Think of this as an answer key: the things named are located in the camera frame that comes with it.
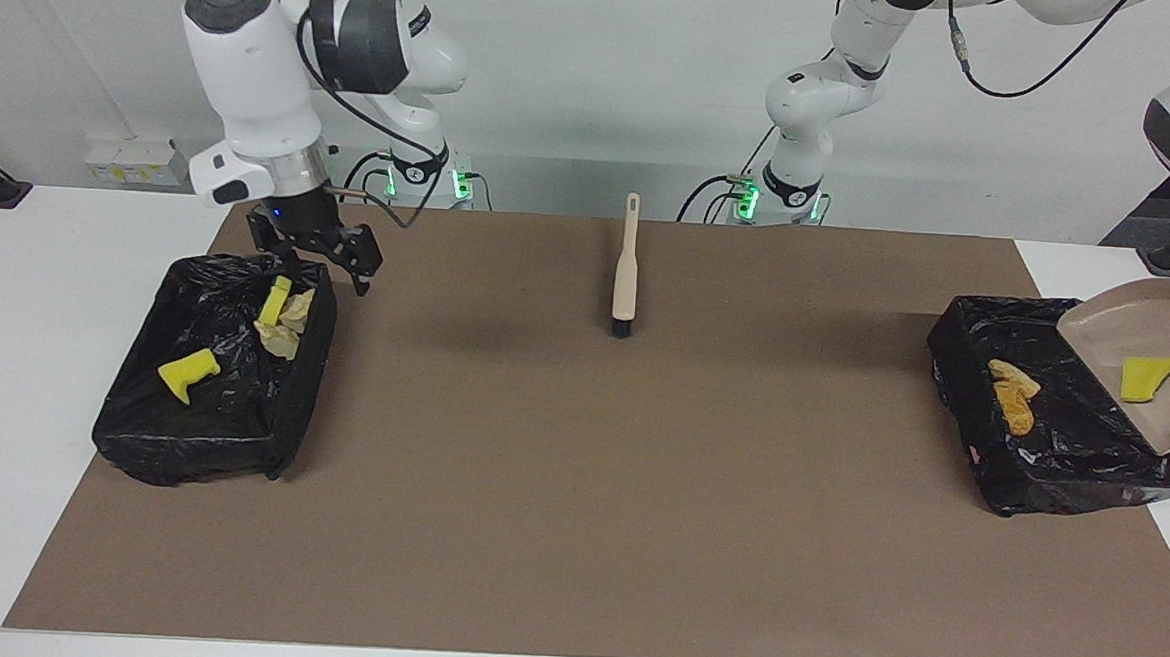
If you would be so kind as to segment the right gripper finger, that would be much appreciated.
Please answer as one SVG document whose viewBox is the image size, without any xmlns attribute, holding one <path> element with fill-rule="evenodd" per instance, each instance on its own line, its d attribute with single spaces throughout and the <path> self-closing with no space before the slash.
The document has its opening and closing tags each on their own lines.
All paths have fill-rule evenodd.
<svg viewBox="0 0 1170 657">
<path fill-rule="evenodd" d="M 270 220 L 247 219 L 250 229 L 252 244 L 264 256 L 273 256 L 283 269 L 283 275 L 289 281 L 300 281 L 301 262 L 297 257 L 295 245 L 291 241 L 283 238 Z"/>
<path fill-rule="evenodd" d="M 326 260 L 347 274 L 358 297 L 365 297 L 383 265 L 376 233 L 367 223 L 335 224 L 325 229 L 323 241 Z"/>
</svg>

